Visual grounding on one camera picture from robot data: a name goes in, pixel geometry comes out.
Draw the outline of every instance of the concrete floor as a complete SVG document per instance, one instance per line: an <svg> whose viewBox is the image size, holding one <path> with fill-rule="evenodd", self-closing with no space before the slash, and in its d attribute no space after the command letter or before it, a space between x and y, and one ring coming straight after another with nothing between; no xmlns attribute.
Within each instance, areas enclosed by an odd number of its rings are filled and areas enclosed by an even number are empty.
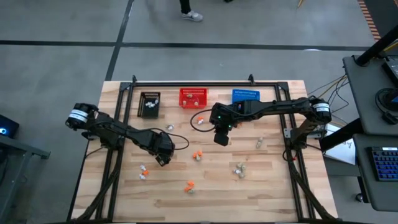
<svg viewBox="0 0 398 224"><path fill-rule="evenodd" d="M115 42L128 0L5 0L0 2L0 40ZM191 0L201 24L179 18L177 0L135 0L125 42L368 46L374 41L356 0ZM113 47L0 45L0 114L21 124L17 138L51 151L34 159L12 220L66 219L86 141L65 125L76 102L97 104ZM112 80L305 80L308 92L344 75L349 51L122 48ZM350 105L336 115L347 122ZM332 109L343 106L336 100ZM393 223L398 214L353 201L355 178L330 177L339 217Z"/></svg>

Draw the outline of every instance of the person's leg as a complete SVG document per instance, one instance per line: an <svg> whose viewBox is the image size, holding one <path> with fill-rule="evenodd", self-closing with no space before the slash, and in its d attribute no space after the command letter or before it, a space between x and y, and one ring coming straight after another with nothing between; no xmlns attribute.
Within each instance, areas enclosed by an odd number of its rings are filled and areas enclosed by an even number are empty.
<svg viewBox="0 0 398 224"><path fill-rule="evenodd" d="M188 14L191 11L191 6L189 5L189 0L180 0L181 13Z"/></svg>
<svg viewBox="0 0 398 224"><path fill-rule="evenodd" d="M183 19L189 19L193 22L201 22L203 20L203 16L201 14L191 10L189 0L180 0L180 4Z"/></svg>

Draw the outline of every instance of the orange toy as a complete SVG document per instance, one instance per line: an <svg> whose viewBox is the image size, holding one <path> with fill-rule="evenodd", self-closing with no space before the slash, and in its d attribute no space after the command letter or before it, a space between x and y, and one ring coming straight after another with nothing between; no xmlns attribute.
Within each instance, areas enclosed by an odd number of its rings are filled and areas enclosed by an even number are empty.
<svg viewBox="0 0 398 224"><path fill-rule="evenodd" d="M190 190L192 190L192 189L193 189L193 187L188 186L188 187L185 187L185 188L184 188L184 191L185 191L185 192L188 192L188 191L190 191Z"/></svg>

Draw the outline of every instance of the orange striped tape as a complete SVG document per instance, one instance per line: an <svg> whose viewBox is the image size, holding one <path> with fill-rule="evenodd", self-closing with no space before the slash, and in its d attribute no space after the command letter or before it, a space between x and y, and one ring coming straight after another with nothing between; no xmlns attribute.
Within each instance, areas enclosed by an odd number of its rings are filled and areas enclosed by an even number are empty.
<svg viewBox="0 0 398 224"><path fill-rule="evenodd" d="M368 8L366 7L366 4L363 0L358 0L359 6L362 10L362 13L366 19L366 22L368 23L369 29L372 32L373 38L375 41L380 40L380 34L379 31L377 31L376 26L374 25L373 19L371 17L371 14L369 13Z"/></svg>

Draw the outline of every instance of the black basket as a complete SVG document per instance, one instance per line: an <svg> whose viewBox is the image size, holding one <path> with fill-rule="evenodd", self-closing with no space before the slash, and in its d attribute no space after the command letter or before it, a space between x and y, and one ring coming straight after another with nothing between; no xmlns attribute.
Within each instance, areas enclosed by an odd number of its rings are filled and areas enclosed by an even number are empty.
<svg viewBox="0 0 398 224"><path fill-rule="evenodd" d="M148 102L155 103L154 107L148 107L146 104ZM148 92L148 93L141 93L141 97L139 99L139 106L138 106L138 114L137 116L140 118L157 118L159 116L159 106L160 105L160 93L155 92Z"/></svg>

